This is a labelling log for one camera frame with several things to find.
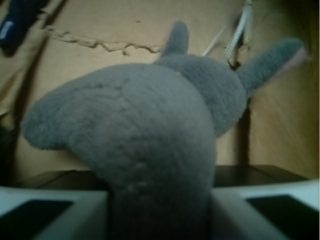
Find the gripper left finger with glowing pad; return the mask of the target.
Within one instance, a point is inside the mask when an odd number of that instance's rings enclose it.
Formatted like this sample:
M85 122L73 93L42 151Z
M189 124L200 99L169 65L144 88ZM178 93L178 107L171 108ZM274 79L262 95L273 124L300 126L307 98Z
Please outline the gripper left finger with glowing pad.
M105 191L0 188L2 240L106 240Z

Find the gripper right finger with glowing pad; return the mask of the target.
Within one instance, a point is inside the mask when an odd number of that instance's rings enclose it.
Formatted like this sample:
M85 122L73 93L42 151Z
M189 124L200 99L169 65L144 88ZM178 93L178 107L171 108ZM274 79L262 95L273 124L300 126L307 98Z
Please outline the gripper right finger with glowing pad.
M320 182L212 190L214 240L318 240Z

